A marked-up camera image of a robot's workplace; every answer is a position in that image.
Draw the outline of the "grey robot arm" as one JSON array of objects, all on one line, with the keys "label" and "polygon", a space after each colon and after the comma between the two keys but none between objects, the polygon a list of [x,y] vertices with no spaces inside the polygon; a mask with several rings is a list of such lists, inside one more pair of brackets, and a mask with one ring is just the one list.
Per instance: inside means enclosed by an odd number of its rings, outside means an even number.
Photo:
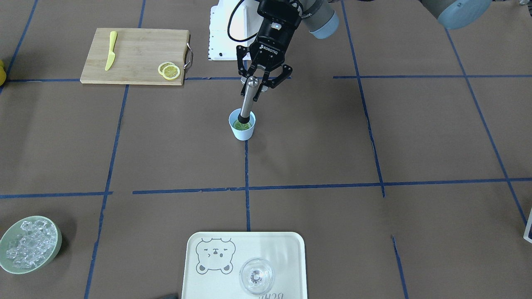
[{"label": "grey robot arm", "polygon": [[257,101],[260,93],[277,87],[291,75],[285,56],[301,23],[317,39],[330,37],[340,24],[330,0],[258,0],[257,7],[246,12],[251,23],[259,24],[258,30],[237,39],[231,35],[232,19],[243,3],[240,0],[229,16],[227,36],[238,43],[238,73],[244,85],[241,95],[247,101]]}]

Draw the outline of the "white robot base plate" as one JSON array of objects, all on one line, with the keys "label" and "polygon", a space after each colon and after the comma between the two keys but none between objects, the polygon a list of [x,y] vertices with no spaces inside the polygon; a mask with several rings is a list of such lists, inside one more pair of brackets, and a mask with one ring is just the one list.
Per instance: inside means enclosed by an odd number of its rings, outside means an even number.
[{"label": "white robot base plate", "polygon": [[237,46],[250,46],[258,33],[262,20],[258,14],[259,2],[244,0],[219,0],[211,7],[209,25],[208,59],[235,61]]}]

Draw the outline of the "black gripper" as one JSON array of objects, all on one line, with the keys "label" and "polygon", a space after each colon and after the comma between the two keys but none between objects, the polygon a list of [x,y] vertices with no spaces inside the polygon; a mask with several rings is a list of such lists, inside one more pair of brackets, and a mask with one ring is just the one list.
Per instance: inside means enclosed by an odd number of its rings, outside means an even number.
[{"label": "black gripper", "polygon": [[[276,88],[288,79],[293,68],[285,64],[288,46],[295,30],[299,27],[302,4],[298,0],[261,0],[257,14],[262,17],[258,33],[251,46],[236,46],[237,69],[243,87],[241,96],[245,96],[246,84],[251,77],[251,98],[257,102],[260,94],[269,88]],[[244,65],[249,56],[249,66]],[[281,67],[278,76],[270,78],[272,71]],[[263,72],[260,78],[254,76],[256,70]]]}]

